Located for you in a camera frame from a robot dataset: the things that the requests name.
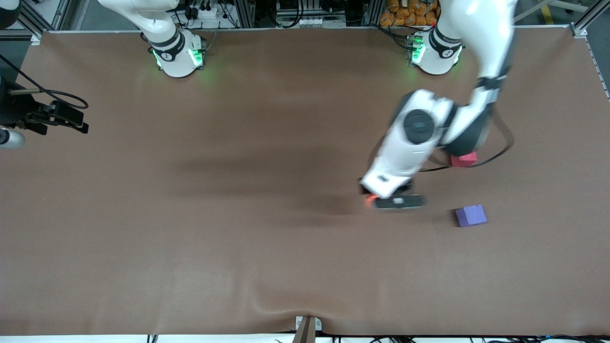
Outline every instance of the brown table surface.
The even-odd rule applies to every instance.
[[[356,179],[399,98],[465,103],[370,30],[222,32],[172,79],[137,34],[45,34],[24,71],[90,133],[1,154],[0,333],[610,334],[610,105],[584,40],[517,29],[498,113],[516,144],[366,209]],[[481,159],[501,149],[492,131]],[[489,222],[456,228],[483,204]]]

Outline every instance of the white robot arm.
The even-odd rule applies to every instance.
[[[429,90],[416,90],[403,98],[372,166],[361,180],[366,190],[381,199],[392,197],[409,183],[435,148],[462,156],[483,144],[493,103],[509,69],[516,0],[439,2],[442,13],[424,39],[429,44],[419,66],[426,70],[437,63],[447,69],[443,72],[448,71],[463,40],[479,60],[478,82],[466,106]]]
[[[134,23],[153,47],[157,64],[174,78],[189,75],[203,65],[205,47],[201,37],[179,30],[166,12],[179,0],[98,0],[107,9]]]

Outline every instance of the blue cube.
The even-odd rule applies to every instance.
[[[456,211],[456,215],[461,228],[467,228],[468,226],[479,225],[487,222],[485,212],[483,211],[483,205],[473,205],[460,208]]]

